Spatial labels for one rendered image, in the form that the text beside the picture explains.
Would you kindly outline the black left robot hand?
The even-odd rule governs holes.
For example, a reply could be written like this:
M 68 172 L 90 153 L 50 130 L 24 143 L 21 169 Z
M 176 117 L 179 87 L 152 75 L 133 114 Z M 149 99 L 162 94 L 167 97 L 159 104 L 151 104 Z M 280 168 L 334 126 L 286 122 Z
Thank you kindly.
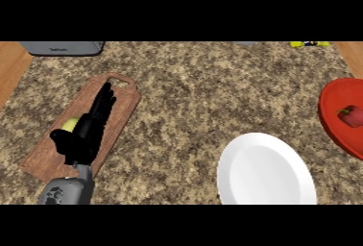
M 99 152 L 105 125 L 117 101 L 111 83 L 106 82 L 96 94 L 90 111 L 83 114 L 71 132 L 55 129 L 50 138 L 56 151 L 65 156 L 66 165 L 90 165 Z

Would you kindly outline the white bowl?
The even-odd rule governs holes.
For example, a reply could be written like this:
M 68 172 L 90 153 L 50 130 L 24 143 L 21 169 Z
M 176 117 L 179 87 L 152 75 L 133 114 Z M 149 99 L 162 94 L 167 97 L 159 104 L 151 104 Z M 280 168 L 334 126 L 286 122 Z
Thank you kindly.
M 224 205 L 316 205 L 308 167 L 292 147 L 275 136 L 248 133 L 227 144 L 217 167 Z

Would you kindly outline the red plate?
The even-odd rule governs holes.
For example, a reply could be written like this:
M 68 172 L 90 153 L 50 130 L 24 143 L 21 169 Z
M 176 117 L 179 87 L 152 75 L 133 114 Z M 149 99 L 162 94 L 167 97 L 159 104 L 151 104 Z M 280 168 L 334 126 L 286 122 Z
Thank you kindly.
M 317 101 L 320 124 L 342 150 L 363 160 L 363 126 L 351 128 L 338 117 L 338 110 L 356 106 L 363 110 L 363 79 L 339 78 L 329 82 Z

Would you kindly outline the red bell pepper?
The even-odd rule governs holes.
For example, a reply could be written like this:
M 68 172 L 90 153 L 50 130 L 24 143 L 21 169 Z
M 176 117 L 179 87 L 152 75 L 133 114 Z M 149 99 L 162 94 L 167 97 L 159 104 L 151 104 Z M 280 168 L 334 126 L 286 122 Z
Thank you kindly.
M 357 106 L 348 105 L 339 109 L 338 117 L 351 128 L 363 126 L 363 110 Z

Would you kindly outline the yellow-green fruit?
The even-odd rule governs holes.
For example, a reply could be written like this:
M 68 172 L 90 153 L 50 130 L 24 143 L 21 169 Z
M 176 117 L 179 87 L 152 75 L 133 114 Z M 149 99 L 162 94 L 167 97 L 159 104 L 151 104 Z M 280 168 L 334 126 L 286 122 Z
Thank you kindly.
M 71 117 L 66 122 L 62 124 L 62 130 L 66 132 L 72 132 L 74 128 L 77 126 L 80 118 L 78 117 Z

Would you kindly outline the brown wooden cutting board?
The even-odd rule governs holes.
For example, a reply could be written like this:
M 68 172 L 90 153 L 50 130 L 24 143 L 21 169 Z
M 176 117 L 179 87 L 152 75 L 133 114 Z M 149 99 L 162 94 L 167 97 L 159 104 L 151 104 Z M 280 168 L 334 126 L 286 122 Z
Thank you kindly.
M 77 93 L 68 107 L 59 115 L 52 127 L 38 141 L 28 157 L 19 165 L 24 172 L 31 174 L 43 182 L 55 178 L 75 177 L 78 171 L 65 165 L 65 156 L 56 152 L 55 142 L 50 139 L 52 130 L 58 129 L 71 117 L 81 116 L 92 108 L 92 102 L 105 82 L 115 78 L 127 83 L 126 87 L 111 86 L 117 101 L 111 110 L 109 119 L 105 126 L 103 138 L 96 159 L 92 163 L 92 174 L 96 175 L 111 152 L 128 118 L 140 101 L 140 93 L 136 88 L 134 80 L 117 73 L 105 73 L 92 77 L 80 92 Z

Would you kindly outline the yellow and blue object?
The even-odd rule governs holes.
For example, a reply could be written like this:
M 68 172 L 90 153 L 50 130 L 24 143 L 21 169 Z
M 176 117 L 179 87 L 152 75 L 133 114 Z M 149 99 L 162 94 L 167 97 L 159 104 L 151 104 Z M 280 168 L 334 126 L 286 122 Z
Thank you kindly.
M 328 47 L 331 43 L 328 41 L 291 41 L 291 47 Z

